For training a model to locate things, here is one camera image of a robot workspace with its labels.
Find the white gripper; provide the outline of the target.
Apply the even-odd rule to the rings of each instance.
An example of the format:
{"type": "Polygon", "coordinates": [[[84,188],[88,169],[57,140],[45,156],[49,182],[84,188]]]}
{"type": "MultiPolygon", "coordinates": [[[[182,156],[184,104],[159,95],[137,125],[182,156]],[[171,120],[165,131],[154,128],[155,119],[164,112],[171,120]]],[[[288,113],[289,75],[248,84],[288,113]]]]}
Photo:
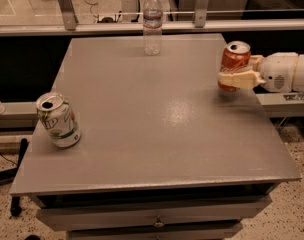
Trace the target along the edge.
{"type": "Polygon", "coordinates": [[[252,70],[219,73],[218,81],[222,86],[233,89],[253,89],[262,84],[268,92],[288,93],[292,90],[297,61],[298,54],[293,52],[274,53],[266,58],[262,55],[251,55],[248,65],[252,70]]]}

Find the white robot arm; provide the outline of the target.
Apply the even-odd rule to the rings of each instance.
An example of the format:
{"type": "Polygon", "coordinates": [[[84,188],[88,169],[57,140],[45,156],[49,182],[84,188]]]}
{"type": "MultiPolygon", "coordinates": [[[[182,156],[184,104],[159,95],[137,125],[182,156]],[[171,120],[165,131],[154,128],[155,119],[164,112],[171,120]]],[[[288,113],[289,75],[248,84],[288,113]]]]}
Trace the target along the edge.
{"type": "Polygon", "coordinates": [[[261,86],[268,92],[304,92],[304,54],[252,55],[247,65],[219,73],[220,84],[239,89],[261,86]]]}

